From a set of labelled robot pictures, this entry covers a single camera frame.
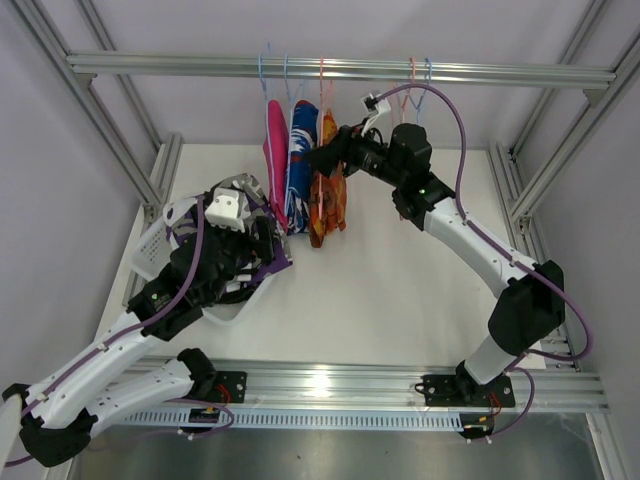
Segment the purple grey patterned trousers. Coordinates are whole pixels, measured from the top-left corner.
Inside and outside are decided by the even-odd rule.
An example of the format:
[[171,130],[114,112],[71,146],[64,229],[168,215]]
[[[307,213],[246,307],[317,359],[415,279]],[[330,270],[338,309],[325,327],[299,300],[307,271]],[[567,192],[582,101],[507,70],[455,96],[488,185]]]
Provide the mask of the purple grey patterned trousers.
[[234,305],[257,295],[266,279],[292,265],[286,234],[258,180],[242,173],[163,212],[169,260],[160,277],[173,292],[192,266],[197,231],[204,228],[187,302],[202,308]]

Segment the orange patterned trousers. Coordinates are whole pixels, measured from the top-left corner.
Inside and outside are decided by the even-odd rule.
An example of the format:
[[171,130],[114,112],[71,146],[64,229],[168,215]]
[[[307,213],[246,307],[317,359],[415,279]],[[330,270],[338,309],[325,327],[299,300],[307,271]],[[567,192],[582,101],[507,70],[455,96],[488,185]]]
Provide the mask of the orange patterned trousers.
[[309,207],[309,236],[313,248],[321,248],[327,236],[347,228],[347,187],[341,162],[330,177],[313,173]]

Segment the pink hanger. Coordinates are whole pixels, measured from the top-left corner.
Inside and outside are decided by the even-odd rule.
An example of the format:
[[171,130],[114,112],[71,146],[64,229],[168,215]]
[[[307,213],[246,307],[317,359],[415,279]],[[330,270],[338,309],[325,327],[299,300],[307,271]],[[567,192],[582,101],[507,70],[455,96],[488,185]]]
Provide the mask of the pink hanger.
[[[409,80],[411,83],[415,82],[416,79],[416,61],[414,57],[409,58],[409,63],[411,67],[411,72],[409,76]],[[418,103],[413,99],[411,92],[409,89],[405,89],[403,91],[403,97],[400,98],[396,96],[396,103],[399,110],[399,123],[402,124],[407,120],[407,106],[411,104],[412,107],[416,107]]]
[[[324,65],[325,65],[325,58],[324,56],[321,56],[320,58],[320,67],[319,67],[319,93],[320,93],[320,134],[319,134],[319,147],[324,146],[324,126],[325,126],[325,115],[326,115],[326,102],[327,102],[327,93],[325,92],[325,87],[324,87]],[[319,180],[318,180],[318,215],[319,218],[322,219],[324,216],[324,210],[325,210],[325,186],[329,185],[329,179],[326,179],[327,177],[320,173],[319,174]]]

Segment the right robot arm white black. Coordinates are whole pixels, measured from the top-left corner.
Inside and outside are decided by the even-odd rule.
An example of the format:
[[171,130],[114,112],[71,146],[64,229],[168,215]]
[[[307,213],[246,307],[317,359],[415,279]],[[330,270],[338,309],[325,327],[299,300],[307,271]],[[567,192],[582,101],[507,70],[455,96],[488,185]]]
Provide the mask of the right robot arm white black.
[[389,142],[358,127],[341,127],[325,146],[305,154],[324,176],[363,171],[392,186],[400,216],[449,247],[489,287],[497,303],[480,346],[456,368],[454,391],[478,404],[491,384],[566,318],[562,269],[518,253],[486,234],[460,207],[453,189],[431,170],[432,146],[423,127],[403,123]]

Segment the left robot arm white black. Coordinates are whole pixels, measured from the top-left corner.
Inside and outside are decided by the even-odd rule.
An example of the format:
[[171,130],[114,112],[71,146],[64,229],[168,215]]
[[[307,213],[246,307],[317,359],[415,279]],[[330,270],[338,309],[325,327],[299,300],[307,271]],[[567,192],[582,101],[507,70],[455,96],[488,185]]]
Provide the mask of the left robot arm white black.
[[200,349],[182,350],[163,367],[114,385],[124,370],[226,303],[235,282],[254,279],[279,261],[282,230],[256,217],[232,230],[193,219],[159,275],[128,303],[110,330],[67,366],[36,384],[13,384],[3,397],[22,401],[19,438],[28,459],[45,467],[81,453],[93,438],[132,413],[173,401],[220,397],[218,373]]

